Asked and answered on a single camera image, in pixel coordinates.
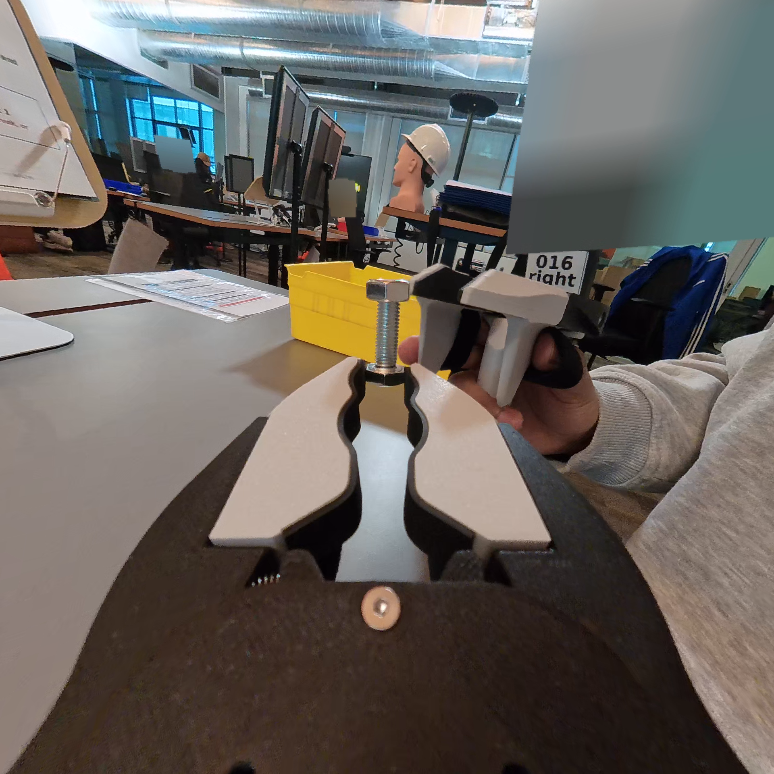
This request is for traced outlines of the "silver ventilation duct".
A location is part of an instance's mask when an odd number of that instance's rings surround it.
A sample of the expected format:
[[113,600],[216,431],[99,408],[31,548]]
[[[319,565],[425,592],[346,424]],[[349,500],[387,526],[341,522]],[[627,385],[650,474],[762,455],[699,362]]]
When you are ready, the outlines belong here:
[[420,80],[525,81],[530,56],[437,53],[363,45],[274,42],[233,35],[139,31],[142,53],[160,60],[267,70],[285,65]]
[[541,2],[88,2],[99,19],[147,29],[244,31],[250,25],[353,35],[477,36],[532,29]]

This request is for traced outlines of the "yellow plastic bin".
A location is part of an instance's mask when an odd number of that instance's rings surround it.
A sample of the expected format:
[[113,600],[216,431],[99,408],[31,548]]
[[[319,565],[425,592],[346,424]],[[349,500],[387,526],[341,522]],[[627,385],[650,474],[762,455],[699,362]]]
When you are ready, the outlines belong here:
[[366,295],[368,281],[403,281],[409,276],[380,265],[357,268],[352,261],[296,263],[285,267],[291,333],[299,341],[375,362],[378,306]]

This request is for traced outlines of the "black disc-topped pole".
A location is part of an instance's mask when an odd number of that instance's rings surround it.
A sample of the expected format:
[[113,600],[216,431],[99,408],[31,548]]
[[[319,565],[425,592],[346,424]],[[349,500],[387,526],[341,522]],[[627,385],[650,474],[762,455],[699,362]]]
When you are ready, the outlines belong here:
[[467,117],[457,162],[452,176],[453,181],[460,179],[465,154],[468,148],[470,133],[475,119],[488,119],[498,112],[498,102],[485,94],[474,92],[457,92],[450,97],[450,108],[465,114]]

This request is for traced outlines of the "white hard hat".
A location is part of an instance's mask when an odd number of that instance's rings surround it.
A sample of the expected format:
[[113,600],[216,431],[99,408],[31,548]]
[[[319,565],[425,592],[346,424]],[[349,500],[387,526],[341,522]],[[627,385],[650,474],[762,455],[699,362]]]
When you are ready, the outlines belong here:
[[401,137],[411,145],[423,161],[439,176],[447,168],[451,149],[448,137],[438,124],[423,124]]

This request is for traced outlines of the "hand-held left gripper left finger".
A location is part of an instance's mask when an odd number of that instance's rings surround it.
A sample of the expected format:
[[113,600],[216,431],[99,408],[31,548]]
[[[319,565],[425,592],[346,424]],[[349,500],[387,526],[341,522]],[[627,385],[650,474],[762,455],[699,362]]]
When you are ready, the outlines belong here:
[[209,534],[216,547],[304,550],[334,581],[362,519],[353,440],[364,363],[354,357],[288,395],[269,414]]

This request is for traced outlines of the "person's right hand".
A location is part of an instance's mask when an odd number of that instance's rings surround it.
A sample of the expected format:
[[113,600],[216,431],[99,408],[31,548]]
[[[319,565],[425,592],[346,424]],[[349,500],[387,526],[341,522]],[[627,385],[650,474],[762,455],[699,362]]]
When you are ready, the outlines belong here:
[[[569,457],[586,448],[599,420],[599,399],[594,383],[576,346],[551,328],[535,342],[531,365],[538,382],[523,380],[513,400],[499,406],[478,383],[479,366],[489,326],[481,322],[467,361],[450,382],[482,405],[499,423],[508,424],[548,457]],[[580,380],[566,389],[546,383],[555,372],[579,370]]]

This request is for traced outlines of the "white flat pad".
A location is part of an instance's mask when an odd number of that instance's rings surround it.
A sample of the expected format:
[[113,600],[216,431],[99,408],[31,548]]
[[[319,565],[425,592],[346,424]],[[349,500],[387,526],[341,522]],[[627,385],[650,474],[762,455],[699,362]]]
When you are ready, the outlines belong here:
[[[52,218],[55,214],[55,198],[34,189],[17,189],[1,186],[1,215],[15,221],[31,217],[35,221]],[[51,324],[1,308],[1,359],[21,357],[46,352],[70,345],[74,336]]]

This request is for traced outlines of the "grey desk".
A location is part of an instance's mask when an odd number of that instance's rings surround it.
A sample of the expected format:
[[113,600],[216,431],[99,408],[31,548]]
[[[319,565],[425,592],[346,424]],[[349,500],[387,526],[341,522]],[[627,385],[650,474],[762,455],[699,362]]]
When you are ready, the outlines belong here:
[[349,357],[294,339],[290,305],[57,321],[73,343],[2,363],[2,772],[441,771],[403,383],[364,363],[331,581],[209,534],[271,411]]

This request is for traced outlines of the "blue striped jacket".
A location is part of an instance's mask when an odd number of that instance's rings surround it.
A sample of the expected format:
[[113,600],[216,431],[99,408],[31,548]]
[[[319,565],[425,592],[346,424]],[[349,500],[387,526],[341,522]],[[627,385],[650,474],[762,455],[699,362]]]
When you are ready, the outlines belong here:
[[659,360],[685,357],[701,345],[705,329],[711,324],[720,303],[727,254],[707,252],[696,246],[664,247],[624,277],[609,312],[615,311],[623,300],[631,297],[658,268],[683,257],[691,258],[691,271],[687,283],[672,301],[672,311],[666,317],[663,351]]

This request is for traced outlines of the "printed instruction sheet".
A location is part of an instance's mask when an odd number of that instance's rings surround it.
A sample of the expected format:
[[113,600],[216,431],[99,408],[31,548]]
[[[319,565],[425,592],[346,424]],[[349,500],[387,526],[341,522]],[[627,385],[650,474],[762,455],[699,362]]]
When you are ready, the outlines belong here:
[[1,8],[1,183],[96,200],[10,2]]

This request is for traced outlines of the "laminated paper sheet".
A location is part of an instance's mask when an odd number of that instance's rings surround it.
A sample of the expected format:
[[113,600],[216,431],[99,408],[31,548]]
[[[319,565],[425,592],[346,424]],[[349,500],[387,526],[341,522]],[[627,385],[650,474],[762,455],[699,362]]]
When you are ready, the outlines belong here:
[[120,293],[231,323],[289,305],[285,295],[216,279],[192,270],[92,276]]

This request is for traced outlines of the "wooden-top table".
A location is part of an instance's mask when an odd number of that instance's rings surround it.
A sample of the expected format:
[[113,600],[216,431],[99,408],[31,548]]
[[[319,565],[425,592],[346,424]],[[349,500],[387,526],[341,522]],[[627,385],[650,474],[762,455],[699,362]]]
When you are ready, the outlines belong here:
[[469,276],[496,268],[503,256],[508,231],[491,225],[479,225],[448,217],[443,208],[421,214],[400,208],[383,207],[376,225],[395,218],[395,237],[401,241],[424,242],[426,265],[441,263]]

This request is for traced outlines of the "black monitor stand pole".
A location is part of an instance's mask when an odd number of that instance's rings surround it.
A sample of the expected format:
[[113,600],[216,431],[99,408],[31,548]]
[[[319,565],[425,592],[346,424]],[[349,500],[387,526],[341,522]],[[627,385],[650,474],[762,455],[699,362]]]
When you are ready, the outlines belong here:
[[288,286],[288,267],[297,263],[299,247],[299,227],[300,227],[300,197],[302,183],[302,161],[304,148],[298,141],[290,141],[288,150],[293,156],[293,179],[291,196],[291,233],[287,252],[283,258],[283,278],[284,286]]

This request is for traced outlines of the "stack of blue folders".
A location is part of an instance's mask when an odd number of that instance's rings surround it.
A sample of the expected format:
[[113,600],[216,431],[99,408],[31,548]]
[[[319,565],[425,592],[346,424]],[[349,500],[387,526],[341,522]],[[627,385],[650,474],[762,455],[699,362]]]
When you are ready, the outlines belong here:
[[501,189],[492,189],[450,179],[440,191],[438,201],[447,208],[482,210],[508,220],[512,194]]

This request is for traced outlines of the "person's right forearm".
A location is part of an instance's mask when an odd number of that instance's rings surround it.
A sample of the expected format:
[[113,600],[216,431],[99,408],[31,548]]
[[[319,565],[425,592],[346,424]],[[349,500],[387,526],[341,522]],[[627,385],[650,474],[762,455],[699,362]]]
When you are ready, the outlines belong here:
[[599,417],[567,465],[625,490],[666,491],[682,476],[772,487],[772,328],[720,354],[591,373]]

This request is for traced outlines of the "grey tilted board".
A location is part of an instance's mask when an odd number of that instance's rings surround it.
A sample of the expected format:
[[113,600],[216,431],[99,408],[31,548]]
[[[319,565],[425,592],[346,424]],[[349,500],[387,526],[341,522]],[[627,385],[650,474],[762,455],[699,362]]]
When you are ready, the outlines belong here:
[[114,248],[108,275],[151,273],[157,270],[169,241],[148,225],[129,218]]

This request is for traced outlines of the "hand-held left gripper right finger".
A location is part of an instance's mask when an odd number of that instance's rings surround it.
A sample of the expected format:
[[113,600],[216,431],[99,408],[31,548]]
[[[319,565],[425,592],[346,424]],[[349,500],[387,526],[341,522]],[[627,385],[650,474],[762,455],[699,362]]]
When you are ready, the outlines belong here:
[[470,551],[487,564],[498,551],[543,552],[549,534],[493,416],[426,367],[406,373],[412,444],[404,525],[426,555],[432,581]]

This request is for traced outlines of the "black office chair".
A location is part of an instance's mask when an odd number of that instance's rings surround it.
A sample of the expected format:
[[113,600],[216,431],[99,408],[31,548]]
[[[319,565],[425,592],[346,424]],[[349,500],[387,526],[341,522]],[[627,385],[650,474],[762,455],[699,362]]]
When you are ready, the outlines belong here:
[[601,333],[582,342],[587,368],[598,358],[619,356],[636,364],[660,359],[666,317],[672,301],[687,283],[691,258],[676,258],[658,268],[633,295],[611,311]]

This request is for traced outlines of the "wooden clipboard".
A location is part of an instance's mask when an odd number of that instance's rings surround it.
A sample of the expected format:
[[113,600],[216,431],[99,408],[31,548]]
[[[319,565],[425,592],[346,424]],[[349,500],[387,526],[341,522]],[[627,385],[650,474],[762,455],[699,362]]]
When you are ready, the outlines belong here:
[[8,2],[10,2],[12,9],[17,14],[24,35],[42,72],[44,82],[50,89],[51,97],[53,98],[54,105],[56,106],[60,117],[71,127],[73,149],[81,160],[83,169],[88,180],[92,184],[97,198],[96,200],[92,200],[71,197],[63,193],[55,193],[52,195],[55,198],[55,214],[52,218],[35,221],[31,217],[22,217],[12,221],[10,218],[5,219],[1,216],[2,225],[31,227],[50,226],[63,228],[80,228],[91,225],[102,217],[107,208],[107,192],[104,183],[92,158],[92,152],[83,137],[83,133],[78,126],[66,95],[49,62],[44,46],[41,44],[40,38],[34,30],[33,24],[25,11],[23,4],[16,1]]

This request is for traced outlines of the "small black monitor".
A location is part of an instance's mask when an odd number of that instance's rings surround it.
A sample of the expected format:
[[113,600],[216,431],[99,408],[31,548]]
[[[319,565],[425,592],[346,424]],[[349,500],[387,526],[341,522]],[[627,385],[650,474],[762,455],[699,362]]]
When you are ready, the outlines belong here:
[[225,189],[234,194],[245,195],[256,178],[253,158],[227,154],[224,158],[224,168]]

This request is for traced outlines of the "silver hex bolt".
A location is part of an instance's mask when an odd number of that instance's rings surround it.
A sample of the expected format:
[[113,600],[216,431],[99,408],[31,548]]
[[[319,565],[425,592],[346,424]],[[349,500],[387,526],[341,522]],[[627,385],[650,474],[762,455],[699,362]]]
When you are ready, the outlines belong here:
[[380,386],[400,385],[404,381],[404,368],[398,364],[402,303],[375,303],[375,355],[366,366],[366,379]]

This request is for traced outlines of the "long wooden-top desk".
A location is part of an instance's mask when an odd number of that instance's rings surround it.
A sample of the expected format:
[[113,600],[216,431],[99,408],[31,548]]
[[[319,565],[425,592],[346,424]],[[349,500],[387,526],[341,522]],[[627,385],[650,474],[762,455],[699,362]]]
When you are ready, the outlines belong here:
[[[175,207],[172,205],[153,203],[139,198],[124,198],[124,203],[143,214],[150,214],[155,221],[160,221],[171,235],[173,244],[173,265],[185,268],[189,265],[189,247],[204,236],[217,231],[227,244],[237,247],[237,275],[248,276],[248,247],[260,244],[268,249],[268,283],[278,287],[284,286],[283,258],[287,252],[290,227],[272,225],[261,222],[257,218],[245,215],[226,214],[214,210]],[[299,247],[315,245],[322,262],[332,260],[338,255],[343,245],[354,239],[354,246],[345,248],[347,258],[352,260],[357,268],[363,268],[368,254],[368,242],[382,243],[385,247],[395,239],[391,237],[369,236],[364,233],[362,225],[352,219],[346,231],[337,228],[321,230],[299,227]]]

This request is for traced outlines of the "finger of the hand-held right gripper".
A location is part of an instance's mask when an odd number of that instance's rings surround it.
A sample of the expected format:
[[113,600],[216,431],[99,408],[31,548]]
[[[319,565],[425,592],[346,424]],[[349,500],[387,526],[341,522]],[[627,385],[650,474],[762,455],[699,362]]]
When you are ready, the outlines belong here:
[[421,312],[416,363],[433,373],[473,373],[480,364],[482,313],[460,302],[469,282],[468,275],[445,265],[430,266],[412,278],[411,293]]
[[569,300],[562,289],[496,270],[482,273],[461,290],[461,305],[480,311],[489,325],[478,383],[499,406],[513,400],[537,336],[562,321]]

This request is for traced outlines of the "mannequin head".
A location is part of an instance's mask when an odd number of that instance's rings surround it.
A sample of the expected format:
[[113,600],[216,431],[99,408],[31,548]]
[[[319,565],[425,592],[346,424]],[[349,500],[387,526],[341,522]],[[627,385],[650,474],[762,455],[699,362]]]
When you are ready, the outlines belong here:
[[398,189],[389,207],[413,214],[426,211],[423,195],[428,183],[433,182],[433,171],[409,140],[405,140],[393,168],[392,186]]

